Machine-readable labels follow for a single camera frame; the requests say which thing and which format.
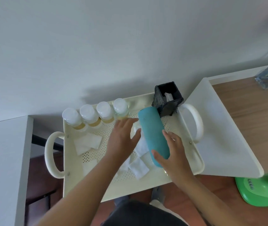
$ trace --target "wooden tabletop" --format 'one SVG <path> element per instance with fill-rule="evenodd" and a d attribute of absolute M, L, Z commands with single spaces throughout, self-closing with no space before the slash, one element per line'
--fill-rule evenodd
<path fill-rule="evenodd" d="M 262 89 L 254 77 L 213 88 L 268 173 L 268 89 Z"/>

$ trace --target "curved handle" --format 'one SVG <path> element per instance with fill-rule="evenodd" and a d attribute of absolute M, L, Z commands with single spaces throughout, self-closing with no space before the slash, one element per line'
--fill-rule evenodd
<path fill-rule="evenodd" d="M 194 141 L 194 143 L 199 143 L 199 141 L 203 137 L 203 133 L 204 133 L 204 126 L 203 126 L 202 118 L 201 118 L 200 114 L 198 113 L 198 111 L 196 110 L 196 108 L 194 106 L 192 106 L 191 104 L 183 104 L 182 107 L 186 108 L 190 111 L 190 113 L 192 114 L 192 116 L 196 122 L 197 133 L 196 133 L 196 137 L 195 137 L 195 139 L 193 139 L 193 141 Z"/>
<path fill-rule="evenodd" d="M 54 140 L 57 137 L 64 137 L 65 134 L 62 132 L 54 132 L 52 133 L 45 144 L 45 163 L 46 163 L 46 167 L 49 171 L 49 173 L 55 177 L 55 178 L 64 178 L 65 176 L 65 172 L 64 171 L 59 171 L 57 169 L 56 164 L 54 163 L 54 159 L 53 159 L 53 144 L 54 144 Z"/>

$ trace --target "forearm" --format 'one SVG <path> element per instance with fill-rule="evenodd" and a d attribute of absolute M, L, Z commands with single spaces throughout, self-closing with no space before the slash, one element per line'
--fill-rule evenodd
<path fill-rule="evenodd" d="M 92 171 L 51 208 L 38 226 L 90 225 L 111 180 L 122 162 L 104 156 Z"/>
<path fill-rule="evenodd" d="M 184 191 L 196 208 L 203 214 L 208 222 L 214 226 L 247 226 L 244 220 L 235 213 L 215 194 L 210 192 L 197 179 L 183 181 L 181 190 Z"/>

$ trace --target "black container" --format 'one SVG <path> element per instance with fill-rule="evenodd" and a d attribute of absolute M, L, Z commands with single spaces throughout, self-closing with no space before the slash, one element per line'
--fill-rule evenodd
<path fill-rule="evenodd" d="M 172 94 L 173 100 L 168 102 L 164 93 Z M 152 106 L 157 108 L 160 117 L 167 115 L 171 116 L 182 102 L 183 97 L 174 82 L 155 86 L 155 95 Z"/>

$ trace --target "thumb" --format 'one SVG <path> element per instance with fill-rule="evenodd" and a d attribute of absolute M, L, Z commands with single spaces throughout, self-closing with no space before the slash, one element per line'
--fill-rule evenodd
<path fill-rule="evenodd" d="M 135 146 L 137 145 L 138 141 L 140 140 L 140 137 L 141 137 L 141 128 L 137 129 L 135 135 L 132 138 L 132 141 L 135 144 Z"/>
<path fill-rule="evenodd" d="M 166 159 L 164 159 L 157 151 L 155 151 L 154 149 L 151 150 L 153 156 L 154 156 L 154 159 L 156 159 L 156 161 L 162 166 L 164 167 L 165 166 L 165 161 Z"/>

